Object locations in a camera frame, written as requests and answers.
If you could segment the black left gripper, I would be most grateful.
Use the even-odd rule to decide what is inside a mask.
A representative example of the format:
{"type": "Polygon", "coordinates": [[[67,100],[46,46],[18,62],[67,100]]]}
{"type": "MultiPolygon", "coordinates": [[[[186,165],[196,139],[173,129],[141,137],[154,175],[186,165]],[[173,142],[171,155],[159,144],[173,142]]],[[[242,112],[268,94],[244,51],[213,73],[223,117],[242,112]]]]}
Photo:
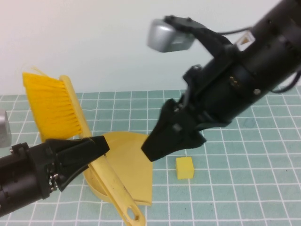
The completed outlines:
{"type": "Polygon", "coordinates": [[[32,176],[29,197],[46,199],[57,187],[62,192],[91,162],[105,155],[109,149],[104,136],[75,140],[47,139],[30,147],[32,176]]]}

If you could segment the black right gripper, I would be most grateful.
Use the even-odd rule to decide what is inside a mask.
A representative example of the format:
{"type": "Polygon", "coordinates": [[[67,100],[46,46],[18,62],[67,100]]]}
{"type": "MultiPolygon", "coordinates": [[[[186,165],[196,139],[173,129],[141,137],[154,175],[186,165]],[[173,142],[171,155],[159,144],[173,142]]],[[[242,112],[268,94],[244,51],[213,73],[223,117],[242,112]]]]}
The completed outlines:
{"type": "Polygon", "coordinates": [[[167,100],[159,119],[141,149],[150,161],[188,148],[201,147],[206,139],[196,129],[225,127],[267,94],[263,81],[267,50],[239,51],[237,47],[211,50],[205,67],[190,68],[184,75],[187,90],[179,101],[167,100]]]}

